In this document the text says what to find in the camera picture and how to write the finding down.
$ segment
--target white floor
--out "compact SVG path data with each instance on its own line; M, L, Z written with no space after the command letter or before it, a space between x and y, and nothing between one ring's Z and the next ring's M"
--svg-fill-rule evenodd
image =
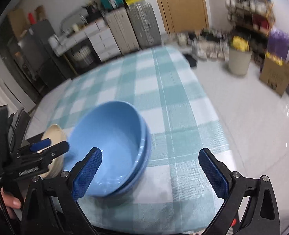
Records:
M280 98L260 82L253 63L243 78L231 75L223 62L199 61L193 71L219 115L237 170L269 176L283 232L289 226L289 96Z

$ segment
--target blue bowl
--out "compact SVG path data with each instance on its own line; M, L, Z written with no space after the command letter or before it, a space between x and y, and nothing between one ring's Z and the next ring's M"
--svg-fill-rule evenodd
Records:
M105 197L122 186L141 164L146 125L127 102L110 101L89 111L76 125L68 140L65 170L71 170L92 147L102 151L102 163L86 194Z
M124 194L124 193L128 192L133 186L136 185L136 183L139 181L142 174L144 173L144 171L148 165L150 156L151 156L151 147L152 147L151 134L150 134L148 126L146 126L146 127L147 127L147 136L146 136L146 144L144 147L145 154L144 154L143 162L139 168L139 171L135 174L135 176L130 180L129 183L127 183L125 186L120 187L119 189L117 189L115 192L113 192L109 196L116 196L116 195L120 195L120 194Z

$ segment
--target door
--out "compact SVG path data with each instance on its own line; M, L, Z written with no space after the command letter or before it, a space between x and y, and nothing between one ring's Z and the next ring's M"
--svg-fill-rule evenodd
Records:
M205 0L157 0L169 33L201 30L208 26Z

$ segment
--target door frame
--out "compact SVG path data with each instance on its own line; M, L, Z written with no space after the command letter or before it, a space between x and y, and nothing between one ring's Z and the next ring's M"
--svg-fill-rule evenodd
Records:
M206 26L209 27L209 19L208 19L208 15L207 15L207 5L206 5L205 0L202 0L202 1L203 1L204 13L205 13ZM157 2L158 2L158 5L159 5L159 9L160 9L160 13L161 13L161 16L162 16L162 20L163 20L163 24L164 24L165 31L166 31L168 34L170 34L170 33L175 33L174 30L172 30L172 31L169 30L169 27L168 27L168 25L167 25L167 20L166 20L165 12L164 12L163 5L162 5L162 1L161 1L161 0L157 0Z

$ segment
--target metal bolt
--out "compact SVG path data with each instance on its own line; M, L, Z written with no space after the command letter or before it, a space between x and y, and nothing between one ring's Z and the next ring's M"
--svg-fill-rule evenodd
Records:
M62 172L61 172L61 177L62 177L62 178L65 178L65 177L68 176L68 174L69 174L68 171L62 171Z
M241 174L240 174L238 171L234 171L234 172L233 172L233 176L234 176L235 178L239 178L239 177L241 176Z
M265 176L265 175L262 176L262 179L263 179L265 182L269 181L269 177L268 177L268 176Z
M39 178L40 178L39 176L34 176L34 177L32 178L32 181L33 181L33 182L37 182L37 181L39 180Z

